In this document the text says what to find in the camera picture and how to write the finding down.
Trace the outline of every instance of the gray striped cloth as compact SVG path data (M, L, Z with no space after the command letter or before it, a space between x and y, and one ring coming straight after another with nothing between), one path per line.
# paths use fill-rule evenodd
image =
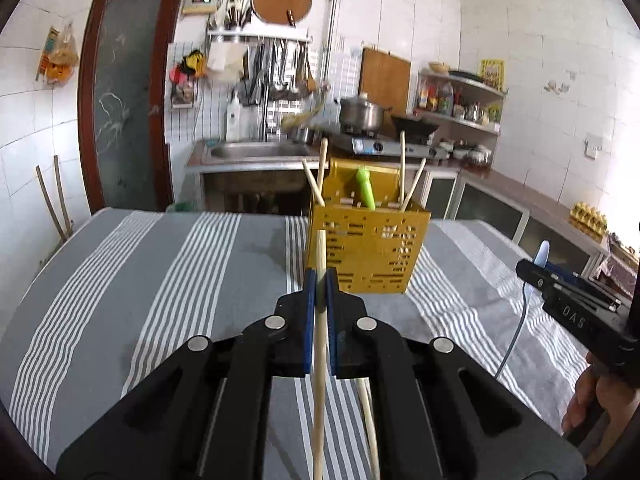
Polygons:
M306 219L103 210L31 285L2 341L0 399L60 454L184 341L235 336L302 288ZM405 294L365 294L404 336L446 335L494 372L522 312L526 255L483 222L433 221ZM556 430L586 364L533 296L501 380ZM264 477L310 478L310 378L273 381ZM370 478L353 381L328 378L324 477Z

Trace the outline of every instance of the cabinet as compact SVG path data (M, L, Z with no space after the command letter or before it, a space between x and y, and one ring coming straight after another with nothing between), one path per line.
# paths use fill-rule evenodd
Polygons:
M430 171L426 175L420 205L431 212L432 219L446 217L457 177L450 171Z
M479 184L463 180L455 191L449 218L482 220L517 243L529 219L529 211Z
M536 256L542 240L549 242L548 261L571 272L581 274L591 258L589 253L575 246L553 229L535 218L530 218L520 239L520 247L533 258Z

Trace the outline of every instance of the steel pot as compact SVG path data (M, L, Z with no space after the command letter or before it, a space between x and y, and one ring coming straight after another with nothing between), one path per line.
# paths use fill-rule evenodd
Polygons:
M287 132L287 139L311 146L314 143L316 130L308 126L299 126Z
M340 116L338 120L342 126L362 130L365 132L375 132L382 126L385 112L391 108L383 108L367 99L367 94L340 99Z

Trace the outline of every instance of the stainless steel sink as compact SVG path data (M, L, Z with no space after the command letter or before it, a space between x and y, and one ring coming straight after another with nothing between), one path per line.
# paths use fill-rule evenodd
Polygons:
M315 153L306 144L296 142L230 142L211 148L204 156L247 160L248 158L305 157Z

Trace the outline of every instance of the wire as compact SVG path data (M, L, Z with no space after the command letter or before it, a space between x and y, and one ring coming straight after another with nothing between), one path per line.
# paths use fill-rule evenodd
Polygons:
M522 331L522 327L524 326L524 322L527 319L527 297L524 293L524 289L527 286L526 283L522 284L522 316L520 316L520 322L518 323L518 327L516 329L516 333L513 335L513 339L511 339L511 344L509 345L509 348L507 349L507 353L504 355L504 358L502 359L502 362L500 363L500 366L498 367L498 371L495 373L494 378L498 379L500 377L500 374L502 373L502 370L504 369L504 367L507 364L507 361L509 360L509 356L511 355L511 352L513 351L513 348L516 346L516 343L518 342L518 338L520 336L520 332Z

